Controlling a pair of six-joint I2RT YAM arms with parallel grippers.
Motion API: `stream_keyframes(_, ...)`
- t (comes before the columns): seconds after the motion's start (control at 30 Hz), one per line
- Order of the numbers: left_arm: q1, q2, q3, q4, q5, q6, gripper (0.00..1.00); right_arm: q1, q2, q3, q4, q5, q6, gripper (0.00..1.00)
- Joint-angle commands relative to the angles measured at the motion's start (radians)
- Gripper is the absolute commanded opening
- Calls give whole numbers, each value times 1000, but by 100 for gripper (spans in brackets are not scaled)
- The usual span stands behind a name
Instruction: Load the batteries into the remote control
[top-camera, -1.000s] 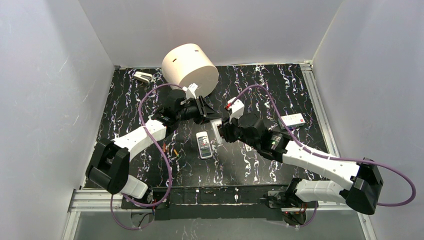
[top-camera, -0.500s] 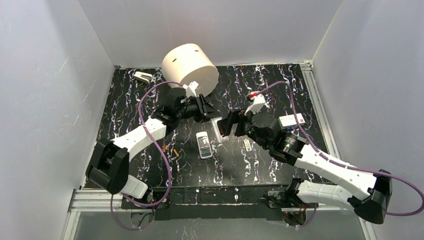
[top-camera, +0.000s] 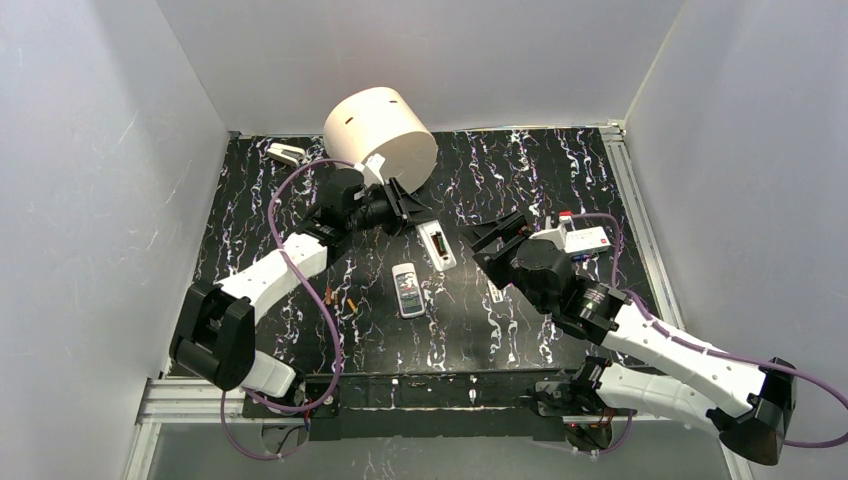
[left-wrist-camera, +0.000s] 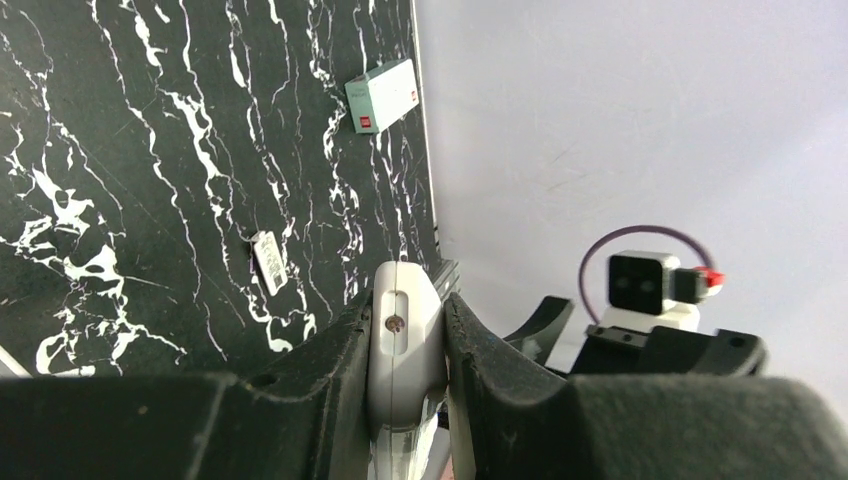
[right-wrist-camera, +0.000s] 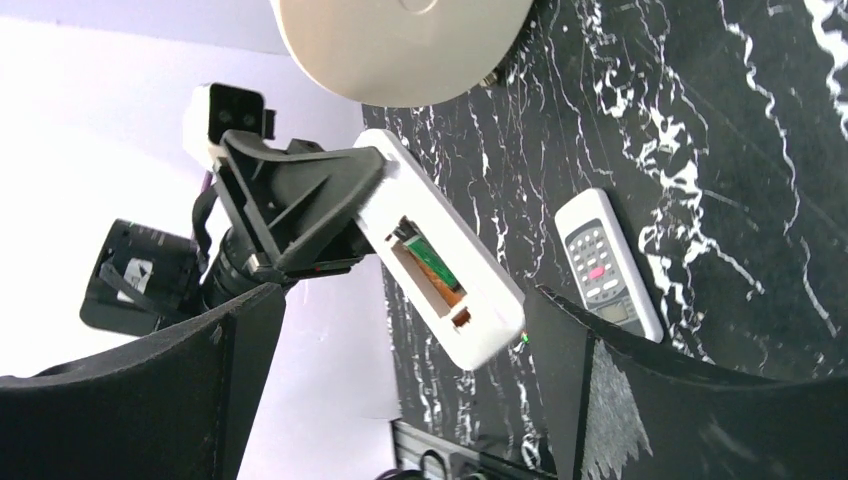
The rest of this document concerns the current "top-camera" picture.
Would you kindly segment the white remote battery cover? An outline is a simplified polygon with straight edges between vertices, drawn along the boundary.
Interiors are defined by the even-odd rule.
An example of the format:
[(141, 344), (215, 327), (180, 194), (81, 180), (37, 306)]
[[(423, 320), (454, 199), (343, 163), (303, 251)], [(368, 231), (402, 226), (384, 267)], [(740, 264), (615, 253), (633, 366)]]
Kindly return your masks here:
[(489, 297), (493, 304), (498, 304), (504, 301), (504, 292), (498, 288), (491, 280), (487, 281)]

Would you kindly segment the white remote control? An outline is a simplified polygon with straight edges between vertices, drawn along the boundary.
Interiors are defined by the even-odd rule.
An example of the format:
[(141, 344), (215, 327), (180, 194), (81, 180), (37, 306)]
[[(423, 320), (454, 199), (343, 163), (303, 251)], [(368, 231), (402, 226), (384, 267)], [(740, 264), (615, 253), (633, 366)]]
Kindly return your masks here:
[(457, 266), (456, 257), (438, 220), (417, 225), (416, 232), (436, 271), (444, 272)]

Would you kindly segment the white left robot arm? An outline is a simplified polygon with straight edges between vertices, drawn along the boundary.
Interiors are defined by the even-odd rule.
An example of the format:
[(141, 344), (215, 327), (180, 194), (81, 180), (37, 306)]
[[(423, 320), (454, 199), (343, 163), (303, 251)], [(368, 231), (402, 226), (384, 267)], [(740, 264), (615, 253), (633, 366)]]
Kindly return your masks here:
[(297, 371), (256, 348), (255, 326), (278, 301), (332, 266), (358, 232), (398, 236), (435, 220), (431, 208), (395, 178), (356, 168), (330, 173), (303, 222), (281, 245), (245, 270), (188, 288), (169, 357), (224, 392), (241, 388), (282, 399)]

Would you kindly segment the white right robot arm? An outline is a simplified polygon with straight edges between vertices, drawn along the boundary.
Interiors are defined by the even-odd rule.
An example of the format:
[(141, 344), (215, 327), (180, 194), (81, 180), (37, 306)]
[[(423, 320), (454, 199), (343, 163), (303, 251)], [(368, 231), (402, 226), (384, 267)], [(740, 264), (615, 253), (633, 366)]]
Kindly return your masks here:
[(588, 359), (572, 392), (696, 426), (749, 461), (778, 463), (796, 405), (793, 364), (744, 361), (642, 312), (623, 291), (577, 274), (563, 242), (532, 232), (518, 211), (459, 232), (496, 287), (515, 287), (564, 333), (659, 371)]

